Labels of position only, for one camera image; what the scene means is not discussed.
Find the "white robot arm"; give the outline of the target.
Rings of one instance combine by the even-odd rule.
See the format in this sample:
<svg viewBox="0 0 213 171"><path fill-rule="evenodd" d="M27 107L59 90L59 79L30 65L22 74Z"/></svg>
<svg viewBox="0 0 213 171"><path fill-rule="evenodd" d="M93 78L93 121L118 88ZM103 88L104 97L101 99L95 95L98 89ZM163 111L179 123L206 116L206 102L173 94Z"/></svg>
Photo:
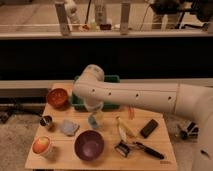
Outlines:
<svg viewBox="0 0 213 171"><path fill-rule="evenodd" d="M104 81L104 71L90 64L74 82L73 93L88 111L108 102L195 122L199 132L191 171L213 171L213 88L181 83L109 83Z"/></svg>

